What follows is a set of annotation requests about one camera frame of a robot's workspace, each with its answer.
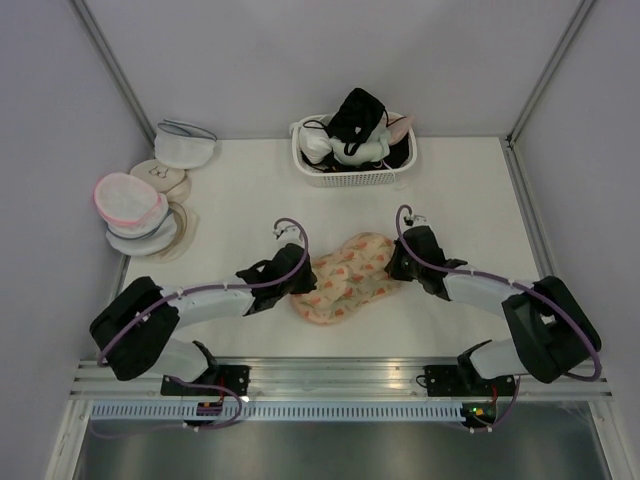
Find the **floral peach laundry bag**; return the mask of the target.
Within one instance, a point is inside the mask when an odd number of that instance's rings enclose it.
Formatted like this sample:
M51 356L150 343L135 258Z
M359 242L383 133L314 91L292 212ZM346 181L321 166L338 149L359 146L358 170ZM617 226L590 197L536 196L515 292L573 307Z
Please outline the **floral peach laundry bag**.
M394 252L394 242L379 233L364 232L347 240L330 254L311 262L316 288L292 296L292 306L304 320L317 325L335 325L364 306L401 289L385 267Z

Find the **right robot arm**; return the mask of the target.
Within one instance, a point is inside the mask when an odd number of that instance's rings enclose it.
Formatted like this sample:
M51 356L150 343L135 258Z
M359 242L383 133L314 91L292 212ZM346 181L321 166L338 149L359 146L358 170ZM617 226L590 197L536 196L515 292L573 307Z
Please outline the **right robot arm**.
M601 377L601 339L558 277L523 283L474 270L463 260L447 258L428 226L398 233L385 271L394 280L416 281L432 296L506 322L509 338L486 340L457 357L456 381L469 395L482 393L503 376L530 375L545 384L561 376L584 382Z

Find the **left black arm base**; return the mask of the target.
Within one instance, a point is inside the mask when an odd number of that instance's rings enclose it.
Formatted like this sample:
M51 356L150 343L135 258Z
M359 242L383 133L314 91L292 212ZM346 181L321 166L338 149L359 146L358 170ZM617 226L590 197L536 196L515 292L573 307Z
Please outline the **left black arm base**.
M224 387L238 396L244 396L250 383L250 367L248 365L223 364L216 368L209 367L189 386L185 382L174 381L169 376L164 376L161 384L160 394L162 396L220 396L225 392L219 392L211 388L204 388L204 385L214 385Z

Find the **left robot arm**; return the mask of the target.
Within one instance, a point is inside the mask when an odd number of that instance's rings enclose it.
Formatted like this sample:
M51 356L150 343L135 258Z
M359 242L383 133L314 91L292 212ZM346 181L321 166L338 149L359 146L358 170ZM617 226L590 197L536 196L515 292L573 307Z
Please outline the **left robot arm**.
M195 395L209 395L220 377L218 361L201 341L179 341L174 333L203 322L261 313L315 286L309 254L294 243L282 246L272 259L238 271L227 284L182 290L139 277L89 327L99 348L97 364L110 368L120 381L155 372L183 381Z

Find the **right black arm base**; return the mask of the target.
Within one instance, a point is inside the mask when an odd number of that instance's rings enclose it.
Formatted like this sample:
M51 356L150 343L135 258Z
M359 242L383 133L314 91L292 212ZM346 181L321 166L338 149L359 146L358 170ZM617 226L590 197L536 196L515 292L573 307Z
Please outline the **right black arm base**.
M513 376L464 380L456 365L446 364L425 365L420 382L429 397L511 397L516 390Z

